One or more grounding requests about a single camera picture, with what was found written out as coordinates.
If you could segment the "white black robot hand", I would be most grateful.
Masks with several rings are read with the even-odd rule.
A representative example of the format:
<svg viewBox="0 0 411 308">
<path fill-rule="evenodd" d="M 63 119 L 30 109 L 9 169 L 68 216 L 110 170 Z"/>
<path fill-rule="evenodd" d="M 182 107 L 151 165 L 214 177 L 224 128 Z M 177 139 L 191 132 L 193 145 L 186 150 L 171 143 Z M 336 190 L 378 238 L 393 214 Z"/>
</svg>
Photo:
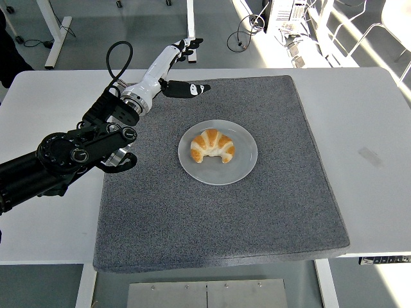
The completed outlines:
<svg viewBox="0 0 411 308">
<path fill-rule="evenodd" d="M 149 110 L 154 97 L 163 93 L 169 98 L 194 98 L 209 91 L 209 85 L 199 85 L 186 81 L 167 80 L 166 77 L 176 62 L 181 62 L 186 56 L 203 43 L 202 38 L 185 38 L 172 45 L 168 45 L 154 60 L 142 77 L 142 80 L 129 85 L 121 94 L 121 99 L 136 102 L 141 108 Z"/>
</svg>

